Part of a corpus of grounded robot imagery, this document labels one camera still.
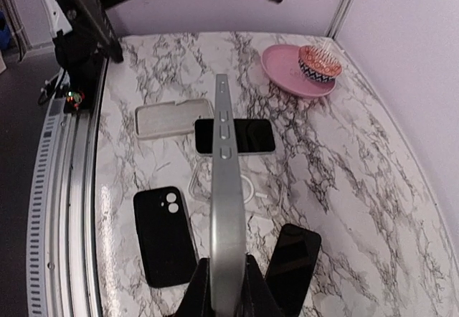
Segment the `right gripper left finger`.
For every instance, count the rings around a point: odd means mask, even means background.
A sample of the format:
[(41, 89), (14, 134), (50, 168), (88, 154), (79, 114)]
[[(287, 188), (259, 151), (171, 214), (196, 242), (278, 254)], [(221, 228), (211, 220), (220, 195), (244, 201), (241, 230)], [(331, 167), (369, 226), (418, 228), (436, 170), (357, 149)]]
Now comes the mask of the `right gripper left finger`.
[(174, 317), (208, 317), (211, 315), (209, 258), (202, 258), (198, 262)]

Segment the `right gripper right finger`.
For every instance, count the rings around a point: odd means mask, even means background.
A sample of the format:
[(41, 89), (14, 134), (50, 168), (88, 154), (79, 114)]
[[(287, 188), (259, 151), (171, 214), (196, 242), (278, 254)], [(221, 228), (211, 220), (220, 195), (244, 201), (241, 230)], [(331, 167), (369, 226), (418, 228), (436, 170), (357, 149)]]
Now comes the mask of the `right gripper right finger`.
[(243, 282), (243, 316), (281, 317), (279, 309), (260, 271), (256, 259), (246, 256), (245, 279)]

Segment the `phone with silver edge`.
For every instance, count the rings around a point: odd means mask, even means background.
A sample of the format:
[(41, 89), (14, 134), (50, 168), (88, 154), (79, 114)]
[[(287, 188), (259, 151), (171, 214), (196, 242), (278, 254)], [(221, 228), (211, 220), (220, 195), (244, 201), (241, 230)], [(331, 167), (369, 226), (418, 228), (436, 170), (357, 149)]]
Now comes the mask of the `phone with silver edge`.
[[(212, 141), (214, 177), (240, 178), (230, 85), (225, 74), (216, 75)], [(214, 193), (210, 214), (210, 293), (216, 316), (236, 316), (245, 277), (246, 228), (243, 202)]]

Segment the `black phone case camera cutouts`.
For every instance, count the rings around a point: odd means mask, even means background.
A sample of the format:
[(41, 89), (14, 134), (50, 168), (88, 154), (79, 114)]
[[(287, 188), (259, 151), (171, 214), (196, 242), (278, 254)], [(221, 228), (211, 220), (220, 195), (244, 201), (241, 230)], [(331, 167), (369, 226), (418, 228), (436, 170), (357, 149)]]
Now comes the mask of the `black phone case camera cutouts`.
[(197, 267), (197, 254), (179, 189), (139, 191), (133, 197), (133, 209), (148, 285), (169, 288), (188, 283)]

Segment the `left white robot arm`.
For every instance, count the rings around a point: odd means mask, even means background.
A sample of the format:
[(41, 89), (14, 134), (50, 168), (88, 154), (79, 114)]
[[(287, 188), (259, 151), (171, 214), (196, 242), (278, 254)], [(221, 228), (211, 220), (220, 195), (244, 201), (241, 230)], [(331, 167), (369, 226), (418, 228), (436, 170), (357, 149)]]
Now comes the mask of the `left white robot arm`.
[(70, 25), (65, 29), (56, 14), (51, 15), (49, 25), (57, 62), (73, 85), (90, 85), (98, 78), (93, 62), (97, 50), (116, 63), (123, 61), (123, 50), (105, 10), (127, 0), (45, 0), (45, 4), (53, 1)]

